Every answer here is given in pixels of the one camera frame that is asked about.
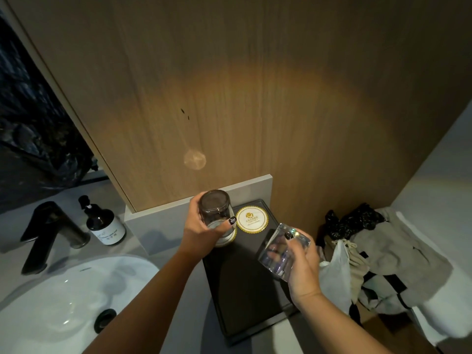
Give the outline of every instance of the sink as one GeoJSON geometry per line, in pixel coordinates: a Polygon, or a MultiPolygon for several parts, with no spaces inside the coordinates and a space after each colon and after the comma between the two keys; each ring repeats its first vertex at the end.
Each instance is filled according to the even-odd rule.
{"type": "Polygon", "coordinates": [[[0,303],[0,353],[82,353],[97,317],[120,313],[157,272],[145,259],[113,256],[34,281],[0,303]]]}

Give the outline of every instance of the wooden wall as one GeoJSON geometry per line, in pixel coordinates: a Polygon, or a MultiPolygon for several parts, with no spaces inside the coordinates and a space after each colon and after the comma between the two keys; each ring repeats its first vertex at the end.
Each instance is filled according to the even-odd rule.
{"type": "Polygon", "coordinates": [[[472,94],[471,0],[6,1],[136,211],[270,173],[314,231],[390,204],[472,94]]]}

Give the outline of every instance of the sink drain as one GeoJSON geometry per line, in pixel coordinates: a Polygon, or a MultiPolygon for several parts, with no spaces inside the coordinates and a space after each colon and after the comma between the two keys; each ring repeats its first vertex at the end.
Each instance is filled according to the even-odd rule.
{"type": "Polygon", "coordinates": [[[113,309],[106,309],[102,313],[100,313],[97,319],[95,320],[95,324],[93,325],[95,333],[100,333],[116,316],[117,313],[113,309]]]}

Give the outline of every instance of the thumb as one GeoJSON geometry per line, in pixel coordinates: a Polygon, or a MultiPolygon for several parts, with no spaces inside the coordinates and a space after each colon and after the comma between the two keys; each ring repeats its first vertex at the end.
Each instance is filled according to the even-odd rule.
{"type": "Polygon", "coordinates": [[[287,241],[288,248],[292,251],[295,256],[295,263],[307,262],[305,250],[303,246],[296,238],[292,238],[287,241]]]}
{"type": "Polygon", "coordinates": [[[236,222],[236,218],[233,216],[232,218],[222,222],[218,227],[216,227],[213,231],[215,231],[220,236],[223,235],[226,231],[233,227],[233,224],[236,222]]]}

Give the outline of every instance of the black faucet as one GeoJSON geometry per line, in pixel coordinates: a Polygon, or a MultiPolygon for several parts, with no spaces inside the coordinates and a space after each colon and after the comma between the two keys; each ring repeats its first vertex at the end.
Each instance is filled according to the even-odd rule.
{"type": "Polygon", "coordinates": [[[20,239],[21,242],[34,240],[21,270],[22,275],[44,271],[58,233],[68,239],[72,248],[84,247],[90,241],[90,235],[79,229],[54,201],[44,202],[32,213],[30,223],[20,239]]]}

